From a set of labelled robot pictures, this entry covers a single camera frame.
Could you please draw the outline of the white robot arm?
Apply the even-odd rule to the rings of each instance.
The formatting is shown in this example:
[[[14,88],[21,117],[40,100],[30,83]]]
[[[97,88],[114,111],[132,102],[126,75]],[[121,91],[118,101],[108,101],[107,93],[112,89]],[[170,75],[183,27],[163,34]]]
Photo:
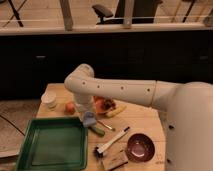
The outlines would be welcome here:
[[[64,80],[77,110],[94,96],[151,107],[167,114],[165,171],[213,171],[213,84],[99,79],[81,64]]]

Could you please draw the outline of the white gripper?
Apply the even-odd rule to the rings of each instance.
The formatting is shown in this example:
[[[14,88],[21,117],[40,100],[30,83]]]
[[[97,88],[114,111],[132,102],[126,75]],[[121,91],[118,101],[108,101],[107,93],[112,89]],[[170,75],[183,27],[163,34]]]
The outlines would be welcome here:
[[[81,116],[86,112],[95,112],[94,100],[91,95],[74,94],[74,103]]]

